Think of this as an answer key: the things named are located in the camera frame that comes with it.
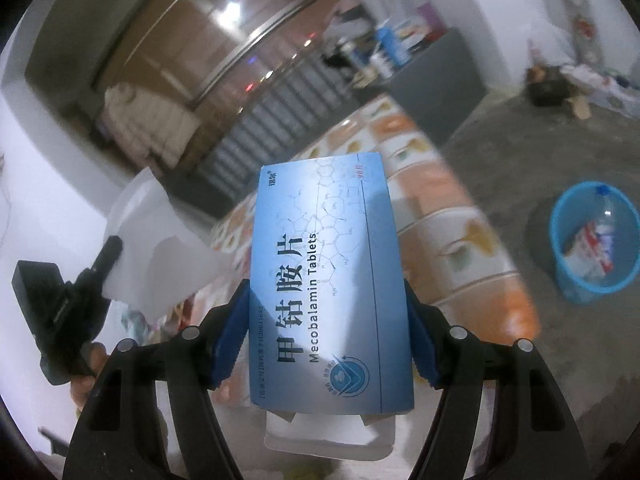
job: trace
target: concrete floor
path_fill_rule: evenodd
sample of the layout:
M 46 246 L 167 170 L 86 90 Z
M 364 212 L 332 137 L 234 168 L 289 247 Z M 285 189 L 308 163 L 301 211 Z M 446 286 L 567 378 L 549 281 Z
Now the concrete floor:
M 640 121 L 591 110 L 579 121 L 568 108 L 513 98 L 476 110 L 442 151 L 522 272 L 540 314 L 536 344 L 598 471 L 640 420 L 640 280 L 588 306 L 568 303 L 554 285 L 546 226 L 559 194 L 583 180 L 640 205 Z

